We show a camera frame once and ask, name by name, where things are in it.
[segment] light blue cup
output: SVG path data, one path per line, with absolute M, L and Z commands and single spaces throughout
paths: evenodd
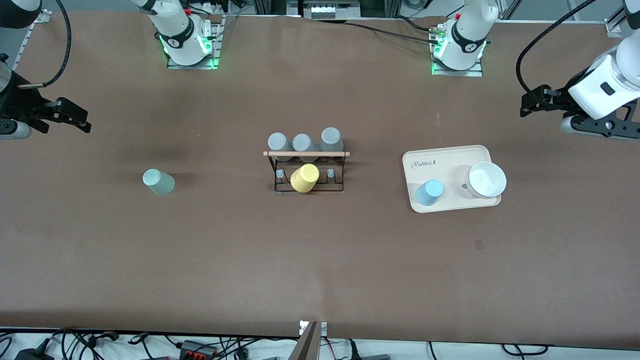
M 431 206 L 438 201 L 443 191 L 444 186 L 442 186 L 442 183 L 436 179 L 431 179 L 418 187 L 415 191 L 415 198 L 420 204 Z
M 142 181 L 151 191 L 161 196 L 168 195 L 175 186 L 173 176 L 156 168 L 150 168 L 145 171 L 144 175 L 142 175 Z

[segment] cup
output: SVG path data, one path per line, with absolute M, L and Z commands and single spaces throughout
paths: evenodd
M 314 188 L 320 177 L 320 170 L 313 164 L 304 164 L 291 174 L 291 186 L 301 193 L 307 193 Z
M 272 151 L 293 151 L 293 144 L 291 143 L 291 140 L 287 139 L 283 133 L 271 134 L 271 136 L 269 136 L 269 140 L 267 140 L 267 145 L 269 145 L 269 150 Z M 289 161 L 291 160 L 291 157 L 276 156 L 276 160 Z
M 491 199 L 502 194 L 507 187 L 507 177 L 498 165 L 482 161 L 467 173 L 466 187 L 473 197 Z
M 150 168 L 142 175 L 142 182 L 156 195 L 168 195 L 175 187 L 175 180 L 166 172 Z
M 320 136 L 322 143 L 320 143 L 320 149 L 322 151 L 342 151 L 344 150 L 344 143 L 340 131 L 335 127 L 327 127 L 323 130 Z
M 420 185 L 415 191 L 415 199 L 424 206 L 431 206 L 438 201 L 444 186 L 436 179 L 431 179 L 426 183 Z
M 320 151 L 320 147 L 318 144 L 311 140 L 311 137 L 307 134 L 298 134 L 295 138 L 293 138 L 293 148 L 296 151 Z M 301 156 L 300 160 L 305 163 L 312 163 L 316 159 L 317 156 Z

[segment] red cable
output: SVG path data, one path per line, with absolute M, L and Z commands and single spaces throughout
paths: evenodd
M 329 338 L 325 336 L 324 340 L 326 341 L 326 344 L 329 345 L 329 350 L 331 350 L 331 354 L 333 355 L 333 360 L 338 360 L 338 358 L 335 357 L 335 352 L 333 352 L 333 346 L 331 346 L 331 341 L 329 341 Z

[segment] wooden rack handle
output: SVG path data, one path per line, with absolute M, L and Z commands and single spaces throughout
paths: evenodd
M 324 156 L 327 158 L 347 158 L 351 155 L 348 151 L 265 151 L 263 156 Z

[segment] blue cup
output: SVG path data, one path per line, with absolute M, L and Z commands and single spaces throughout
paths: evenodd
M 442 183 L 436 179 L 431 179 L 418 187 L 418 190 L 415 191 L 415 198 L 420 204 L 431 206 L 438 201 L 443 191 L 444 186 L 442 186 Z

